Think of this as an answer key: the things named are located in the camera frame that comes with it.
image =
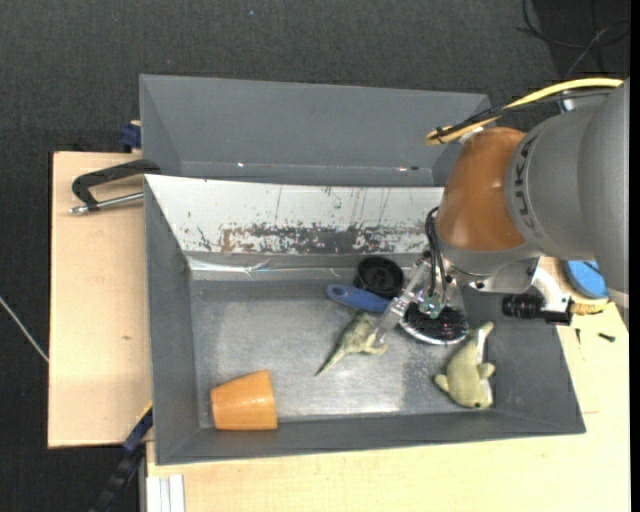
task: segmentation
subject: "black cable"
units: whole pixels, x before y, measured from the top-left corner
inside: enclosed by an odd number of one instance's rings
[[[447,292],[447,280],[445,279],[444,261],[442,260],[442,253],[438,244],[438,234],[436,232],[435,225],[435,213],[438,211],[438,207],[433,208],[428,214],[425,221],[425,234],[429,241],[429,250],[431,252],[431,283],[429,285],[429,296],[433,296],[436,289],[436,266],[440,270],[440,284],[442,288],[443,297]]]
[[[511,112],[522,112],[522,111],[535,108],[547,103],[566,101],[566,100],[576,99],[576,98],[584,98],[588,96],[598,96],[601,94],[609,94],[610,92],[611,92],[611,89],[597,88],[591,91],[575,91],[575,92],[569,92],[569,93],[554,94],[551,96],[540,98],[539,100],[536,100],[536,101],[531,101],[531,102],[523,103],[520,105],[514,105],[513,107],[509,107],[507,104],[503,103],[501,105],[496,105],[494,107],[483,110],[482,112],[478,112],[477,114],[474,114],[471,117],[468,117],[467,119],[465,119],[464,121],[461,121],[460,123],[450,126],[449,128],[440,128],[438,131],[438,137],[447,136],[450,133],[457,132],[458,130],[464,129],[467,126],[471,126],[473,124],[486,121],[487,119],[491,119],[492,117],[501,116]]]
[[[598,29],[598,18],[597,18],[597,9],[596,9],[596,0],[591,0],[591,30],[594,34],[597,34],[600,30]],[[602,53],[602,46],[596,46],[596,64],[598,65],[598,70],[600,73],[604,73],[604,55]]]
[[[533,34],[534,36],[538,37],[539,39],[542,39],[543,41],[547,42],[547,43],[551,43],[551,44],[555,44],[557,46],[563,46],[565,48],[573,48],[576,50],[584,50],[585,48],[589,47],[591,45],[591,43],[589,44],[577,44],[577,43],[568,43],[566,41],[560,41],[558,39],[554,39],[552,37],[549,37],[547,34],[545,34],[544,32],[542,32],[540,29],[536,28],[533,23],[531,22],[531,18],[529,17],[529,9],[527,8],[528,5],[528,0],[522,0],[522,16],[524,18],[525,23],[527,24],[527,28],[522,28],[522,27],[516,27],[516,30],[520,30],[521,32],[528,32],[530,34]],[[631,24],[630,21],[628,20],[621,20],[621,21],[616,21],[614,23],[611,23],[610,25],[607,25],[605,28],[606,29],[610,29],[611,27],[614,27],[616,25],[622,25],[622,24]],[[620,34],[617,37],[614,37],[612,39],[609,39],[608,41],[604,41],[602,43],[599,43],[597,46],[591,46],[592,48],[604,48],[606,46],[610,46],[612,44],[615,44],[619,41],[621,41],[622,39],[624,39],[629,33],[631,32],[631,29],[629,28],[628,30],[624,31],[622,34]]]

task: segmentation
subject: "black object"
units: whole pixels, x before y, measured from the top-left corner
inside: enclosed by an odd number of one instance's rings
[[[543,311],[544,299],[537,295],[507,295],[502,299],[502,313],[506,316],[532,320],[542,318],[548,324],[569,325],[571,301],[567,303],[564,311]]]
[[[78,176],[73,181],[71,190],[87,206],[89,211],[95,211],[99,209],[98,201],[89,191],[90,188],[136,174],[161,174],[161,172],[160,168],[149,160],[135,160]]]
[[[400,295],[404,275],[399,265],[381,256],[370,256],[358,265],[353,285],[378,297],[393,299]]]
[[[122,445],[124,455],[120,459],[116,470],[107,480],[89,512],[111,512],[113,506],[133,479],[144,456],[142,438],[153,425],[153,409],[140,418]]]
[[[467,319],[459,310],[445,306],[437,318],[431,318],[415,302],[407,307],[400,326],[417,340],[435,344],[458,343],[469,332]]]
[[[599,332],[598,336],[600,336],[602,339],[607,340],[609,343],[613,343],[614,341],[616,341],[616,337],[615,336],[611,336],[611,335],[605,334],[603,332]]]

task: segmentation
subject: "toy fish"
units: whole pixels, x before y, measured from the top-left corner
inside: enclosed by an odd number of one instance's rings
[[[491,363],[483,363],[484,345],[493,323],[472,330],[469,341],[453,356],[446,375],[436,375],[435,383],[458,404],[477,409],[493,403],[489,377],[495,371]]]

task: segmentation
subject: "blue object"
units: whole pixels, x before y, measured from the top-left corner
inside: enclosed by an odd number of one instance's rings
[[[142,130],[138,125],[129,123],[120,130],[120,140],[131,148],[142,147]]]
[[[585,297],[591,299],[606,299],[609,297],[607,285],[595,261],[566,261],[565,273],[571,286]]]
[[[384,313],[390,302],[389,299],[383,299],[374,293],[342,284],[327,286],[327,297],[345,306],[363,309],[369,313]]]

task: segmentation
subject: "gray floor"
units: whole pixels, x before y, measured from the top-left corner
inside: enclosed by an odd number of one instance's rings
[[[529,12],[553,41],[521,30],[514,0],[0,0],[0,294],[46,347],[49,152],[123,151],[139,73],[469,91],[493,103],[567,73],[629,75],[630,37],[619,37],[629,25],[618,22],[630,1],[533,0]],[[545,115],[505,124],[528,129]],[[117,464],[112,447],[46,449],[47,382],[0,311],[2,511],[86,510]],[[116,510],[136,510],[136,494]]]

